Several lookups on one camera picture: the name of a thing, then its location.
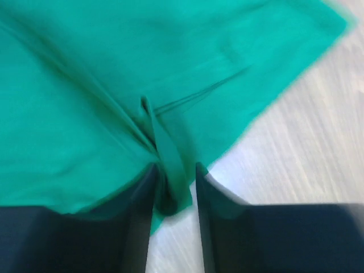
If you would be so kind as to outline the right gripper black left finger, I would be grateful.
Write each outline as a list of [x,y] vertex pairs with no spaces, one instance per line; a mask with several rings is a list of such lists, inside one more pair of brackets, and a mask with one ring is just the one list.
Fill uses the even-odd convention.
[[158,169],[83,213],[42,206],[1,207],[1,271],[144,272]]

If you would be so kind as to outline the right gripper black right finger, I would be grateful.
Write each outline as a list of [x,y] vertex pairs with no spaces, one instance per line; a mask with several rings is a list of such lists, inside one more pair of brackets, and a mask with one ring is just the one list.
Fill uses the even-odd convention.
[[363,205],[253,205],[196,166],[205,272],[362,272]]

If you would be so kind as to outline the green t shirt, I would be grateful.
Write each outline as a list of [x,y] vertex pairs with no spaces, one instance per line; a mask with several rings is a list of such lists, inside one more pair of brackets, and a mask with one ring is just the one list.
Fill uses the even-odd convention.
[[1,204],[85,211],[156,163],[156,230],[352,24],[332,1],[2,1]]

